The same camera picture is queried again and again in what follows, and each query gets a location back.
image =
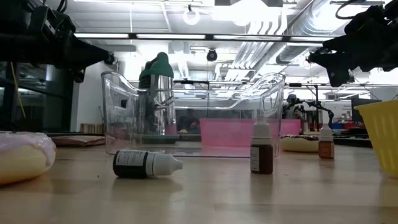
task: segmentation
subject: pink container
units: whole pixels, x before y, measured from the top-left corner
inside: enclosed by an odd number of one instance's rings
[[[200,120],[201,143],[203,146],[250,147],[255,119],[206,118]],[[278,134],[276,119],[268,119],[272,139],[284,134],[299,134],[299,119],[283,119]]]

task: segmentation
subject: transparent plastic tub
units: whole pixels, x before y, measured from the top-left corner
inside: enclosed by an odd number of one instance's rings
[[[383,172],[398,177],[398,100],[356,106]]]
[[[138,149],[176,156],[249,157],[252,127],[259,114],[270,124],[278,154],[285,80],[281,74],[264,75],[243,90],[169,86],[143,90],[118,73],[101,76],[108,154]],[[182,128],[189,119],[195,121],[194,128]]]

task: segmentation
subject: ceiling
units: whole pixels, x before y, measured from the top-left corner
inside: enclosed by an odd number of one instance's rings
[[[68,1],[68,14],[76,25],[78,32],[150,32],[150,33],[193,33],[193,34],[247,34],[250,25],[237,26],[233,21],[214,20],[214,0],[206,1],[205,6],[192,6],[200,12],[200,19],[195,25],[189,25],[183,20],[183,14],[187,5],[168,4],[136,4],[136,3],[103,3],[92,0],[92,2]],[[296,4],[285,8],[287,23],[292,22],[295,16],[310,2],[310,0],[296,0]],[[58,1],[47,1],[47,4],[55,9]],[[241,9],[250,13],[253,8]],[[332,35],[341,35],[342,28],[336,28]],[[101,47],[119,46],[129,49],[135,46],[136,51],[142,55],[144,60],[151,60],[160,51],[170,51],[169,43],[166,40],[90,40],[92,44]],[[207,62],[206,51],[189,50],[185,57],[189,70],[215,72],[218,63],[232,62],[241,50],[243,42],[222,42],[222,41],[186,41],[192,47],[205,47],[216,49],[218,59],[215,62]],[[170,63],[175,70],[178,70],[176,58],[169,54]],[[295,61],[287,66],[280,66],[280,72],[285,72],[288,79],[295,82],[307,82],[309,77],[317,78],[318,81],[327,82],[327,73],[324,68],[318,65],[305,66],[300,61]]]

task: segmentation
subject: lying bottle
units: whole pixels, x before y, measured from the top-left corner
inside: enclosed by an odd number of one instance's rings
[[[139,150],[120,150],[113,158],[113,172],[119,177],[146,178],[171,175],[182,169],[182,161],[171,154]]]

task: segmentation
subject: green object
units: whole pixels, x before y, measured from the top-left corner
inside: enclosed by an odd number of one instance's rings
[[[139,79],[149,75],[163,75],[174,78],[173,69],[169,64],[169,57],[165,52],[157,54],[156,58],[145,64],[145,69],[139,75]]]

